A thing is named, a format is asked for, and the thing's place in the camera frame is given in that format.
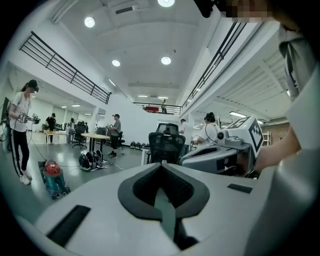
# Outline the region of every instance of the person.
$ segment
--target person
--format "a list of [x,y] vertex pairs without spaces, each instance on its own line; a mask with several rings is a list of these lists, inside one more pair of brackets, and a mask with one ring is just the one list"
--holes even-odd
[[85,125],[85,133],[88,134],[89,133],[88,123],[85,122],[84,125]]
[[163,100],[162,105],[161,105],[161,109],[162,109],[162,114],[166,114],[167,110],[166,110],[166,99]]
[[[47,117],[47,119],[45,120],[45,125],[47,126],[47,128],[50,131],[55,130],[55,126],[56,126],[56,114],[55,113],[52,113],[51,116]],[[53,137],[54,137],[53,135],[49,135],[51,143],[52,143]]]
[[198,149],[213,145],[218,132],[221,131],[220,127],[216,124],[214,113],[207,113],[204,120],[205,126],[202,128],[199,137],[195,142],[198,145]]
[[[286,86],[290,99],[294,101],[303,90],[319,62],[308,41],[302,34],[301,27],[306,29],[303,16],[296,8],[292,9],[289,1],[252,0],[252,1],[224,1],[227,17],[232,18],[260,18],[274,19],[280,22],[279,50],[285,61]],[[282,159],[296,154],[301,149],[297,136],[290,126],[288,133],[274,145],[262,147],[256,160],[254,169],[262,171],[266,167],[276,166]],[[246,155],[238,156],[238,164],[246,168]]]
[[189,153],[192,129],[190,124],[188,124],[185,119],[181,119],[180,123],[182,127],[179,133],[185,137],[185,142],[179,156],[179,158],[181,159],[183,156]]
[[117,144],[119,140],[119,134],[121,132],[121,122],[120,122],[120,115],[115,114],[113,115],[115,123],[113,127],[108,127],[108,130],[111,130],[111,148],[113,149],[112,152],[108,155],[111,156],[112,159],[117,158]]
[[[13,130],[11,133],[11,143],[14,145],[13,153],[15,154],[18,176],[20,182],[29,185],[31,182],[31,175],[27,171],[27,164],[29,160],[29,148],[27,141],[27,121],[33,121],[32,118],[27,117],[28,111],[32,107],[30,96],[39,91],[36,80],[27,82],[22,90],[18,92],[9,109],[10,128]],[[19,146],[22,153],[22,162],[20,166]]]

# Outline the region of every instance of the gray t-shirt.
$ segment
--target gray t-shirt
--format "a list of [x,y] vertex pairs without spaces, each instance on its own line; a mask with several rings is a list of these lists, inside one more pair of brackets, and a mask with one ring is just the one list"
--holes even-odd
[[309,81],[317,65],[317,59],[302,34],[279,28],[279,50],[285,59],[286,85],[290,99],[294,101]]
[[119,133],[121,132],[121,122],[120,120],[115,121],[113,127],[117,127],[116,130],[111,130],[112,136],[119,136]]

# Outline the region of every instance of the black pants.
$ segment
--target black pants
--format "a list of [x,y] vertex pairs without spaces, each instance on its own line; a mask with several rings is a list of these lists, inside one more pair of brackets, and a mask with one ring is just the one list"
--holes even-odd
[[111,135],[111,148],[113,148],[114,150],[117,149],[118,140],[119,140],[119,136]]
[[[20,131],[13,131],[13,145],[14,145],[14,153],[16,162],[18,165],[18,170],[20,172],[20,175],[23,175],[22,171],[25,171],[27,169],[27,163],[29,160],[29,148],[28,148],[28,141],[27,141],[27,132],[20,132]],[[22,152],[22,162],[21,162],[21,169],[20,169],[20,156],[19,156],[19,146],[21,148]]]
[[[52,142],[52,139],[54,138],[53,135],[49,135],[49,138],[50,138],[50,142]],[[48,135],[45,137],[45,142],[47,143],[48,142]]]

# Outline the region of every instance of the computer monitor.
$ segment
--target computer monitor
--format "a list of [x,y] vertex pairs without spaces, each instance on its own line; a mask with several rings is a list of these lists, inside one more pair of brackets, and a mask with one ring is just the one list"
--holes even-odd
[[4,98],[3,106],[2,106],[2,115],[1,115],[1,122],[5,121],[8,116],[7,116],[7,108],[9,104],[9,99],[7,97]]

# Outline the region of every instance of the blue vacuum cleaner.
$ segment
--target blue vacuum cleaner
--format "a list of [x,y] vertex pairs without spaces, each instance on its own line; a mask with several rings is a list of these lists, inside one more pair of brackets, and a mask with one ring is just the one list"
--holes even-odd
[[64,193],[67,195],[71,192],[65,181],[63,170],[55,161],[38,162],[38,165],[43,183],[53,200],[62,197]]

